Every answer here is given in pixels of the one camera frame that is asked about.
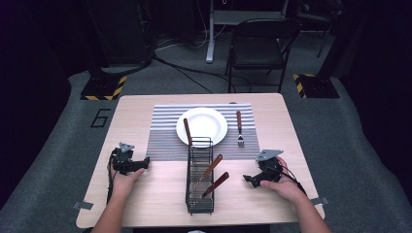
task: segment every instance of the wooden handle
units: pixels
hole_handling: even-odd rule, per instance
[[[219,185],[221,185],[224,181],[227,180],[227,178],[229,178],[229,174],[227,172],[223,173],[223,175],[221,175],[217,181],[215,181],[214,183],[212,183],[212,185],[210,185],[206,191],[202,194],[202,198],[204,198],[205,196],[207,196],[209,193],[211,193],[213,190],[215,190]]]
[[[218,166],[218,164],[222,161],[223,156],[221,154],[219,154],[215,160],[213,160],[212,164],[210,164],[210,166],[206,169],[205,173],[203,173],[203,178],[206,178],[207,176],[209,176],[209,174],[212,173],[213,169],[216,168],[216,166]]]
[[[185,124],[186,135],[188,136],[188,145],[189,145],[189,147],[191,147],[192,146],[192,140],[191,140],[191,136],[190,136],[190,129],[189,129],[188,120],[186,118],[184,118],[183,123]]]
[[[240,114],[240,111],[236,112],[236,117],[237,117],[237,127],[241,129],[242,128],[242,115]]]

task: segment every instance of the wire utensil holder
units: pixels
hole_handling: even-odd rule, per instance
[[[215,208],[215,192],[202,196],[213,184],[213,171],[204,177],[213,162],[213,142],[209,137],[192,137],[188,146],[188,174],[186,185],[186,204],[192,214],[211,214]]]

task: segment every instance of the knife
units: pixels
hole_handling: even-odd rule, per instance
[[[191,141],[191,136],[190,136],[190,130],[189,130],[189,124],[188,120],[186,118],[183,119],[183,123],[185,124],[185,129],[186,129],[186,135],[188,136],[188,145],[191,148],[192,141]]]
[[[221,185],[224,181],[227,180],[227,178],[229,178],[229,174],[227,172],[223,173],[223,175],[221,175],[217,181],[215,181],[214,183],[212,183],[212,185],[210,185],[206,191],[202,194],[202,199],[207,196],[209,193],[211,193],[213,190],[215,190],[219,185]]]
[[[202,182],[203,179],[207,178],[212,173],[213,169],[215,169],[216,166],[218,166],[218,164],[222,161],[222,159],[223,159],[223,156],[221,154],[219,154],[215,158],[215,160],[213,160],[213,162],[210,164],[210,166],[203,173],[203,176],[200,177],[199,181],[193,186],[193,188],[191,189],[189,194],[191,194],[197,188],[197,186]]]

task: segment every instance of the human hand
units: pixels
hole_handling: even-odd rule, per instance
[[[145,169],[141,168],[136,172],[130,173],[126,176],[117,172],[113,168],[113,164],[110,167],[113,180],[112,198],[126,199],[129,196],[134,183],[136,183],[136,181],[142,176],[142,174],[145,172]]]
[[[279,162],[284,167],[283,173],[288,174],[289,173],[287,169],[288,165],[286,164],[285,160],[283,160],[279,156],[277,156],[276,158],[279,160]],[[296,183],[292,181],[290,178],[288,178],[287,176],[282,176],[281,179],[277,183],[269,182],[269,181],[261,181],[260,185],[263,187],[267,187],[272,190],[275,190],[283,198],[293,203],[297,201],[299,198],[307,198],[305,194],[302,191],[300,191],[300,189],[297,187]]]

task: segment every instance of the wooden table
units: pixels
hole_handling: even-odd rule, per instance
[[[318,197],[305,157],[281,94],[196,94],[123,96],[115,111],[102,151],[86,192],[91,210],[81,209],[77,225],[94,226],[106,206],[109,155],[119,142],[134,145],[133,160],[146,156],[155,104],[251,103],[261,150],[283,150],[281,156],[305,188],[309,198]],[[125,227],[243,225],[296,222],[292,205],[276,192],[253,188],[243,175],[260,173],[254,160],[224,160],[215,174],[230,178],[215,191],[215,210],[190,215],[185,203],[186,161],[153,161],[135,184],[124,210]],[[322,206],[316,206],[322,217]]]

